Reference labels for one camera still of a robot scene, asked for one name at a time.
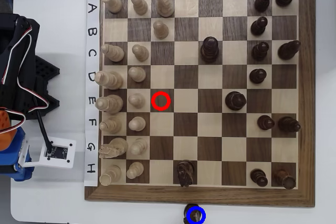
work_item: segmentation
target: white surface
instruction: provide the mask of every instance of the white surface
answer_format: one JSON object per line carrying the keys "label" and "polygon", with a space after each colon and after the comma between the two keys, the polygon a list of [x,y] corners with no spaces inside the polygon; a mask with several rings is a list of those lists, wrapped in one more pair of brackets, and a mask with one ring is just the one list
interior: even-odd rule
{"label": "white surface", "polygon": [[[316,8],[316,207],[203,205],[205,224],[253,224],[260,223],[260,219],[271,224],[283,224],[283,220],[334,222],[336,141],[331,129],[336,106],[329,104],[336,95],[335,3],[317,0]],[[72,170],[38,167],[31,180],[12,182],[13,217],[20,221],[103,224],[108,212],[113,223],[182,223],[184,205],[84,201],[86,0],[14,0],[14,12],[40,23],[37,53],[61,69],[60,76],[49,83],[49,93],[60,100],[60,108],[45,117],[46,130],[50,136],[77,140],[78,152]],[[40,136],[37,122],[26,123],[24,129],[30,136]]]}

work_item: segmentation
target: wooden chessboard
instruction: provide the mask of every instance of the wooden chessboard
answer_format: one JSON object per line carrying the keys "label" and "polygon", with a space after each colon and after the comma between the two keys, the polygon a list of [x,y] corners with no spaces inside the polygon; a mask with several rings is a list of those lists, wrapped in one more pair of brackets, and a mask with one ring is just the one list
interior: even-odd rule
{"label": "wooden chessboard", "polygon": [[[124,102],[116,115],[122,122],[117,134],[100,132],[99,146],[116,137],[129,146],[138,138],[148,148],[140,156],[131,153],[99,161],[99,174],[110,165],[122,170],[113,185],[86,187],[86,200],[194,202],[198,204],[314,206],[314,86],[315,86],[315,1],[293,0],[286,8],[271,1],[264,13],[254,9],[255,0],[173,0],[175,13],[162,18],[156,0],[146,0],[148,12],[139,16],[131,0],[121,0],[123,9],[110,13],[100,5],[100,44],[121,47],[125,57],[112,62],[100,55],[100,69],[116,71],[124,79],[119,90],[101,89],[101,96],[119,95]],[[250,26],[266,16],[268,26],[254,36]],[[169,35],[158,40],[153,23],[162,20]],[[205,37],[219,42],[219,57],[205,63],[199,49]],[[301,49],[292,59],[283,61],[278,48],[291,40],[300,40]],[[269,44],[267,57],[255,61],[251,49],[257,43]],[[147,47],[149,58],[138,61],[132,53],[135,44]],[[140,66],[146,71],[143,82],[128,77],[128,69]],[[249,73],[257,68],[267,72],[265,81],[253,84]],[[164,91],[171,98],[165,111],[151,105],[151,97]],[[225,105],[231,91],[245,95],[247,104],[239,111]],[[128,97],[141,93],[146,101],[135,109]],[[159,96],[158,106],[166,99]],[[257,126],[261,115],[269,115],[276,126],[263,131]],[[278,120],[289,115],[298,119],[299,133],[284,133]],[[146,121],[140,132],[128,128],[135,116]],[[99,122],[109,114],[100,113]],[[176,165],[188,159],[195,166],[194,184],[181,188]],[[138,161],[144,173],[128,179],[126,171]],[[249,177],[261,168],[269,180],[258,187]],[[273,179],[284,168],[297,180],[293,190],[285,190]]]}

